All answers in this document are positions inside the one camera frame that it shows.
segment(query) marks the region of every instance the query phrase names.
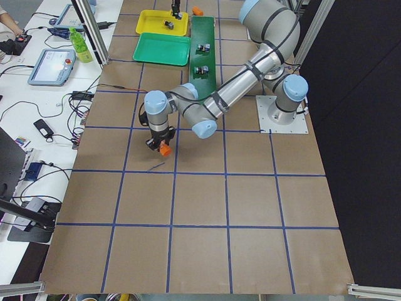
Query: person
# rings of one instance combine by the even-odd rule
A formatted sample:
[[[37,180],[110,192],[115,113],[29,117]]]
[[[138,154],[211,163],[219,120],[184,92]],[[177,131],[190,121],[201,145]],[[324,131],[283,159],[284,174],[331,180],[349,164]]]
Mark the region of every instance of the person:
[[[0,42],[15,40],[24,31],[19,28],[15,20],[0,6]],[[5,52],[0,49],[0,61],[3,60]]]

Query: yellow tray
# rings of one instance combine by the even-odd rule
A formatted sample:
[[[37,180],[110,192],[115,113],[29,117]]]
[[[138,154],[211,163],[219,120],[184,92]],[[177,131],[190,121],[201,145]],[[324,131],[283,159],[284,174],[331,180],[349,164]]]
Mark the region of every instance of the yellow tray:
[[[174,28],[169,29],[164,21],[173,22]],[[178,20],[171,16],[170,11],[156,11],[146,9],[140,13],[136,32],[161,33],[172,36],[185,36],[188,28],[188,14],[182,12],[182,19]]]

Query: tablet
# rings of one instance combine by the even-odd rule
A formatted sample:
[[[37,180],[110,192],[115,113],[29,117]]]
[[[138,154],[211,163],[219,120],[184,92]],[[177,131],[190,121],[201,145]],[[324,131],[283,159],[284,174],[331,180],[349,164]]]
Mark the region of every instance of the tablet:
[[[92,13],[94,14],[95,7],[91,5],[90,8],[92,10]],[[81,20],[76,14],[75,8],[72,4],[66,5],[53,27],[57,29],[68,29],[70,27],[74,27],[77,31],[83,31]]]
[[[34,86],[62,86],[75,62],[75,50],[44,49],[28,79]]]

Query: green bottle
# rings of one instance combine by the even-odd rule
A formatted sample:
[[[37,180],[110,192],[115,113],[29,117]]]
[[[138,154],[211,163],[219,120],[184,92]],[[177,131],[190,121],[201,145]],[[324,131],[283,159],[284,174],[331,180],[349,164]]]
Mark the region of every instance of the green bottle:
[[[93,61],[92,55],[83,39],[82,35],[75,28],[70,27],[70,41],[74,46],[78,59],[83,63]]]

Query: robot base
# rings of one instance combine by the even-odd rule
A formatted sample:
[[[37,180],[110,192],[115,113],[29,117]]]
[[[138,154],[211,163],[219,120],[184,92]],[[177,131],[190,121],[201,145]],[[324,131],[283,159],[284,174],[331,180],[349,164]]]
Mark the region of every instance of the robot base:
[[[273,122],[268,115],[268,109],[275,100],[275,96],[256,96],[261,133],[268,134],[271,131],[274,134],[309,134],[304,114],[296,115],[294,121],[289,125],[279,125]],[[297,111],[300,112],[302,110],[302,105],[299,105]]]

